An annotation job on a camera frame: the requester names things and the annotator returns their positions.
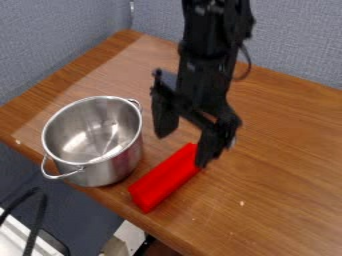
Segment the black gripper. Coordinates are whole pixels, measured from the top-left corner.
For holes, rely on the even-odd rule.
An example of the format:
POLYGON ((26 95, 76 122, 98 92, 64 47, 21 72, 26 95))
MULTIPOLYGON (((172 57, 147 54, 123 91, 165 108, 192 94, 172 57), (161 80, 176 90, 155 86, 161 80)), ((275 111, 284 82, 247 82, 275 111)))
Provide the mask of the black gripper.
POLYGON ((224 148, 233 144, 240 117, 227 102, 236 54, 221 52, 211 56, 180 53, 177 73, 157 68, 151 87, 153 132, 167 137, 184 118, 203 132, 195 165, 204 168, 224 148))

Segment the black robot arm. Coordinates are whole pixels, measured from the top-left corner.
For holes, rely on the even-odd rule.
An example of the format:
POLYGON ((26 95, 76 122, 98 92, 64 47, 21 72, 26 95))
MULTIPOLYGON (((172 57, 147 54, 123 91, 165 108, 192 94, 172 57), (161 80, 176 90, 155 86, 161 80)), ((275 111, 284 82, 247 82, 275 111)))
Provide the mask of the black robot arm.
POLYGON ((181 0, 184 31, 175 74, 153 71, 151 110, 157 137, 188 120, 200 130, 195 165, 232 147, 241 119, 227 102, 239 54, 247 52, 255 18, 249 0, 181 0))

